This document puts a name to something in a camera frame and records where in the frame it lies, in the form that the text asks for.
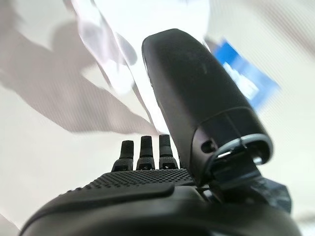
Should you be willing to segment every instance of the white surface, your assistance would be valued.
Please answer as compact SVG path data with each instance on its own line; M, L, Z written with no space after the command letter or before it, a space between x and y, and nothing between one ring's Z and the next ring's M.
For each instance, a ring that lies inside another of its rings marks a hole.
M261 6L263 2L268 3L267 8ZM74 20L61 1L17 3L24 20L20 32L50 50L54 31ZM216 0L212 10L209 37L217 42L225 37L282 88L260 113L275 144L273 160L261 170L266 177L289 187L294 217L312 214L314 4L298 0ZM38 70L36 61L33 69ZM81 74L108 89L95 63L82 69ZM147 119L133 93L119 100ZM21 227L48 200L109 171L122 140L134 140L138 153L140 136L104 131L71 133L30 107L15 91L0 86L0 213Z

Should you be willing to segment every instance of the robotic hand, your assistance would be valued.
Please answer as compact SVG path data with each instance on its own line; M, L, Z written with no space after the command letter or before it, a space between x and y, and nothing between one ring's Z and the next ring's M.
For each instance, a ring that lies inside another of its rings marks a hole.
M230 76L189 34L146 38L143 59L169 136L124 141L112 172L43 206L20 236L299 236L284 185L261 176L273 145Z

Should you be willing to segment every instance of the blue card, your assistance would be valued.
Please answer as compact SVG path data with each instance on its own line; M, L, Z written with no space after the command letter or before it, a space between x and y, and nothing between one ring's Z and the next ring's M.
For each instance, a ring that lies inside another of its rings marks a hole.
M218 47L213 55L223 65L255 110L258 110L268 98L280 90L280 86L275 81L242 58L227 42Z

